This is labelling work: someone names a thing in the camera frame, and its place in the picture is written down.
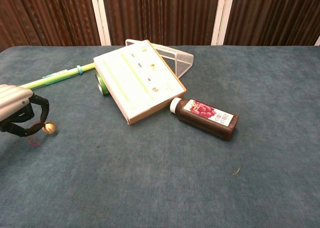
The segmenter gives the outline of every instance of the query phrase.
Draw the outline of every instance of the teal fabric surface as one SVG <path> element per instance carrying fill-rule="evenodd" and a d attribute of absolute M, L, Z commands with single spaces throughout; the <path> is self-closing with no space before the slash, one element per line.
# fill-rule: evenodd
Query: teal fabric surface
<path fill-rule="evenodd" d="M 12 47 L 0 53 L 0 84 L 117 48 Z M 194 55 L 185 97 L 239 116 L 231 140 L 169 108 L 127 125 L 94 70 L 41 87 L 58 133 L 36 133 L 33 147 L 0 132 L 0 227 L 320 227 L 320 47 L 175 48 Z M 24 127 L 39 120 L 33 109 Z"/>

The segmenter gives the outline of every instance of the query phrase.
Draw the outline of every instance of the brown bottle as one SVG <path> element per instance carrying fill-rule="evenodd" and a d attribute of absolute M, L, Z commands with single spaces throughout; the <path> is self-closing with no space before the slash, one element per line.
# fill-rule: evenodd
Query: brown bottle
<path fill-rule="evenodd" d="M 180 121 L 224 140 L 230 140 L 238 122 L 238 116 L 193 99 L 174 98 L 170 104 L 170 111 L 175 113 Z"/>

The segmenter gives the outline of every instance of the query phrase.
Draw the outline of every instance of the red string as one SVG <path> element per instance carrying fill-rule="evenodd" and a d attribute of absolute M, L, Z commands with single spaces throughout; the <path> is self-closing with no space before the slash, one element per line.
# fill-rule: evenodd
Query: red string
<path fill-rule="evenodd" d="M 32 147 L 39 147 L 39 146 L 41 146 L 40 141 L 37 140 L 33 135 L 27 136 L 27 137 L 26 137 L 26 141 L 27 141 L 27 142 L 29 143 L 29 145 L 32 146 Z"/>
<path fill-rule="evenodd" d="M 38 121 L 38 122 L 34 123 L 31 127 L 34 127 L 36 124 L 39 124 L 39 123 L 41 123 L 41 124 L 43 124 L 43 126 L 45 126 L 45 123 L 44 123 L 44 122 Z M 28 144 L 29 144 L 30 146 L 32 146 L 32 147 L 39 147 L 39 146 L 41 146 L 40 141 L 37 140 L 33 135 L 27 136 L 27 137 L 26 137 L 26 141 L 27 141 Z"/>

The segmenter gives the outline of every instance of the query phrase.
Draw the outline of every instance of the blue rubber band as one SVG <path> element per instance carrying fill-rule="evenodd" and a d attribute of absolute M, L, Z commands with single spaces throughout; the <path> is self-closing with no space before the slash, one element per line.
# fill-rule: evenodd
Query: blue rubber band
<path fill-rule="evenodd" d="M 76 67 L 77 67 L 77 69 L 79 71 L 79 75 L 82 75 L 84 73 L 84 71 L 82 70 L 81 66 L 77 65 Z"/>

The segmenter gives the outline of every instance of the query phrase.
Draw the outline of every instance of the gold bell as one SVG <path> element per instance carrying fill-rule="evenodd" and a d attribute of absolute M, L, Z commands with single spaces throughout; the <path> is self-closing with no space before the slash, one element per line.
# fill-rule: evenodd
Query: gold bell
<path fill-rule="evenodd" d="M 57 129 L 56 124 L 51 121 L 45 122 L 44 126 L 42 127 L 42 131 L 47 135 L 51 135 L 55 133 L 56 129 Z"/>

